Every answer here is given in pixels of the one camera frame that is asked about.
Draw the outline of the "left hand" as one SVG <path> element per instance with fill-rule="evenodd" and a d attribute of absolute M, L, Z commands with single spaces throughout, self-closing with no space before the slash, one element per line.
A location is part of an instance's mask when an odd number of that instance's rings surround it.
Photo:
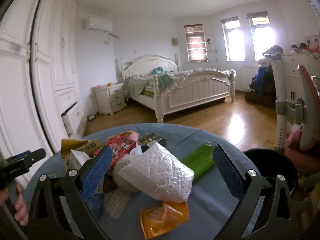
<path fill-rule="evenodd" d="M 18 184 L 16 185 L 16 194 L 17 194 L 17 199 L 16 199 L 16 202 L 14 202 L 14 208 L 16 210 L 16 213 L 14 217 L 21 226 L 26 226 L 29 220 L 28 213 L 27 213 L 27 206 L 23 199 L 22 188 Z M 8 199 L 9 199 L 9 190 L 7 188 L 4 188 L 1 190 L 1 194 L 0 194 L 1 206 L 3 206 Z"/>

